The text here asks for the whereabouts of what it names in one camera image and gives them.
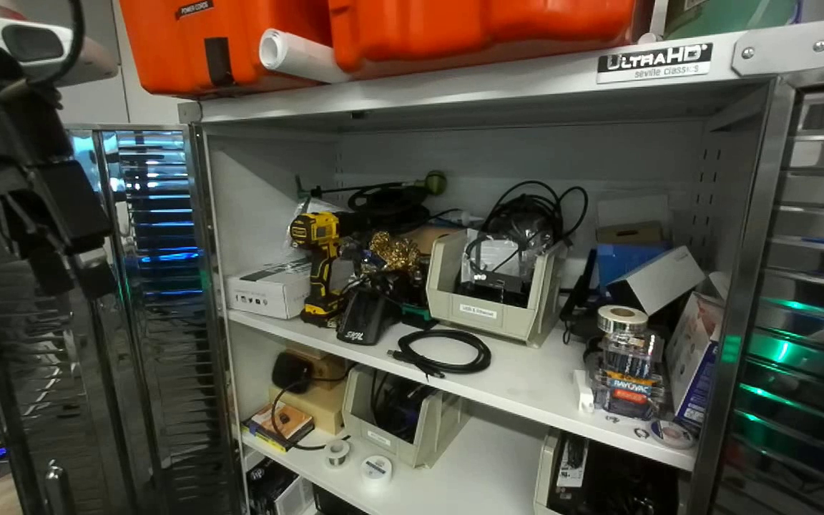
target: white device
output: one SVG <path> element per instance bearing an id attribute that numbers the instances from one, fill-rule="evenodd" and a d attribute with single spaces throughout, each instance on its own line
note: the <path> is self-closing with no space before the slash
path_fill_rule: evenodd
<path id="1" fill-rule="evenodd" d="M 68 58 L 68 45 L 70 28 L 65 25 L 0 16 L 0 48 L 6 48 L 32 81 L 56 71 Z M 116 58 L 98 39 L 85 36 L 75 69 L 59 81 L 59 86 L 111 75 L 116 75 Z"/>
<path id="2" fill-rule="evenodd" d="M 248 275 L 228 277 L 228 304 L 238 311 L 262 318 L 296 318 L 308 294 L 308 264 L 262 265 Z"/>

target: orange case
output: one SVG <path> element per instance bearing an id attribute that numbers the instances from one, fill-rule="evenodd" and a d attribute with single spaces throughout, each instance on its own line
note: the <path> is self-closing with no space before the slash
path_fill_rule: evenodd
<path id="1" fill-rule="evenodd" d="M 256 86 L 266 28 L 332 39 L 327 0 L 119 0 L 119 9 L 139 83 L 155 95 Z"/>
<path id="2" fill-rule="evenodd" d="M 365 59 L 454 58 L 487 62 L 623 43 L 641 0 L 329 0 L 334 59 L 362 71 Z"/>

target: white shelf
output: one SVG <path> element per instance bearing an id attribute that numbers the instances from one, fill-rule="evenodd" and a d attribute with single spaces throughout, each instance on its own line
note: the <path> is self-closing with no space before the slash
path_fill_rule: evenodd
<path id="1" fill-rule="evenodd" d="M 470 398 L 475 404 L 555 427 L 590 440 L 617 445 L 650 460 L 693 470 L 696 448 L 673 448 L 651 437 L 647 420 L 616 417 L 605 411 L 578 411 L 578 388 L 571 369 L 584 365 L 584 347 L 564 347 L 561 331 L 555 329 L 544 347 L 521 347 L 498 338 L 487 338 L 492 349 L 492 365 L 481 375 L 447 375 L 422 377 L 421 369 L 395 359 L 388 351 L 398 349 L 395 339 L 408 334 L 408 325 L 392 325 L 377 347 L 352 347 L 334 338 L 332 329 L 318 329 L 299 319 L 275 319 L 244 311 L 228 311 L 232 322 L 252 325 L 256 331 L 294 339 L 371 369 L 384 369 L 398 377 L 428 384 L 435 388 Z M 470 349 L 461 349 L 451 339 L 421 339 L 421 351 L 444 359 L 462 359 Z"/>
<path id="2" fill-rule="evenodd" d="M 698 69 L 641 69 L 616 83 L 600 81 L 610 55 L 706 45 L 713 58 Z M 352 81 L 296 92 L 241 95 L 199 103 L 204 122 L 275 121 L 377 109 L 462 105 L 488 101 L 530 101 L 561 95 L 600 95 L 696 83 L 740 83 L 766 75 L 824 69 L 824 23 L 733 32 L 693 39 L 637 43 L 590 55 L 470 66 L 450 71 Z"/>
<path id="3" fill-rule="evenodd" d="M 352 437 L 352 455 L 338 470 L 324 452 L 281 452 L 248 432 L 244 442 L 371 515 L 531 515 L 541 440 L 484 417 L 470 417 L 435 467 L 411 470 L 395 460 L 392 481 L 377 485 L 362 481 L 359 460 L 384 452 L 362 437 Z"/>

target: yellow drill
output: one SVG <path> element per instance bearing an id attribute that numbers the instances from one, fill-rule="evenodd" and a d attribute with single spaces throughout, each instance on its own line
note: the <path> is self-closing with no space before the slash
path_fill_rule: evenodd
<path id="1" fill-rule="evenodd" d="M 334 212 L 299 212 L 291 221 L 291 245 L 312 251 L 308 294 L 299 309 L 299 319 L 327 325 L 338 309 L 341 297 L 332 291 L 332 259 L 341 254 L 341 238 L 352 231 L 348 215 Z"/>

